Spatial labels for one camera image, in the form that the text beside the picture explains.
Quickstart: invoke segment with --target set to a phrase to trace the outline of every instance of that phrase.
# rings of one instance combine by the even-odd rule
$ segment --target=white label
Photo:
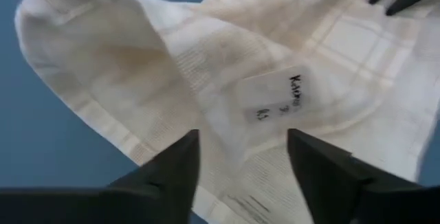
[[[236,94],[249,122],[302,111],[309,102],[309,70],[294,66],[239,81]]]

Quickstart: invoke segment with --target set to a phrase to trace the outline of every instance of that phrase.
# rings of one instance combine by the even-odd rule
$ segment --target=black marker writing
[[[284,114],[289,112],[290,106],[289,105],[285,105],[283,107],[279,107],[278,110],[280,110],[280,114],[281,115],[284,115]]]
[[[245,210],[257,223],[261,224],[269,224],[265,219],[263,219],[258,212],[255,212],[254,210],[250,209],[246,204],[242,203],[240,200],[238,200],[236,197],[231,197],[228,195],[230,199],[238,203],[238,205]]]
[[[263,120],[263,119],[269,117],[269,112],[270,112],[269,109],[261,109],[261,110],[258,110],[258,111],[256,112],[256,118],[257,118],[258,120],[261,121],[261,120]]]
[[[290,79],[291,96],[294,99],[292,105],[299,107],[301,105],[301,75],[293,76]]]

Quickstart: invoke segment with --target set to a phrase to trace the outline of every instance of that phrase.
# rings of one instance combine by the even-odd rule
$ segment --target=white towel
[[[135,163],[201,130],[202,218],[312,223],[287,128],[416,179],[440,98],[434,8],[387,17],[365,0],[24,0],[15,22],[35,72]]]

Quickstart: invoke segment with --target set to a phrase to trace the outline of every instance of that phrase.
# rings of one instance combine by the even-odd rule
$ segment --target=white cloth
[[[15,22],[35,72],[135,163],[201,130],[202,218],[311,223],[287,128],[417,176],[440,98],[439,21],[430,0],[417,7],[386,17],[365,0],[24,0]],[[248,122],[237,83],[298,65],[311,108]]]

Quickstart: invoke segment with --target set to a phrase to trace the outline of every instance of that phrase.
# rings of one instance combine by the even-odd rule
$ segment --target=blue background
[[[13,23],[19,2],[0,0],[0,187],[104,186],[133,170],[132,161],[76,117],[26,64]],[[423,163],[425,185],[440,184],[439,133]]]

